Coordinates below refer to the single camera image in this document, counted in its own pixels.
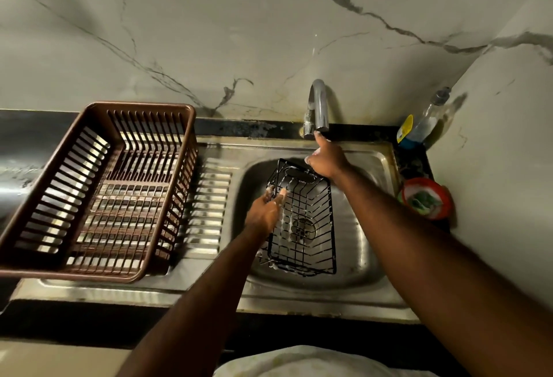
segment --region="bottle cap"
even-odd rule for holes
[[[450,93],[451,87],[444,87],[443,89],[438,90],[432,98],[432,104],[436,106],[443,106],[449,99]]]

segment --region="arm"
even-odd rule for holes
[[[286,196],[283,190],[269,201],[271,192],[254,201],[244,231],[140,341],[118,377],[213,374],[255,254]]]
[[[459,362],[478,376],[551,375],[552,313],[316,139],[306,162],[344,192],[391,283]]]

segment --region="black wire basket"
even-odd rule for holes
[[[330,181],[279,159],[269,179],[273,197],[286,188],[282,219],[269,235],[267,255],[279,269],[302,276],[336,273]]]

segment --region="faucet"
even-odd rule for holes
[[[328,105],[325,82],[317,79],[309,91],[308,111],[304,115],[303,137],[315,139],[315,131],[328,131]]]

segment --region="sink drain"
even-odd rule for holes
[[[316,236],[317,230],[313,222],[307,218],[298,218],[292,221],[288,241],[305,244],[307,240],[309,244]]]

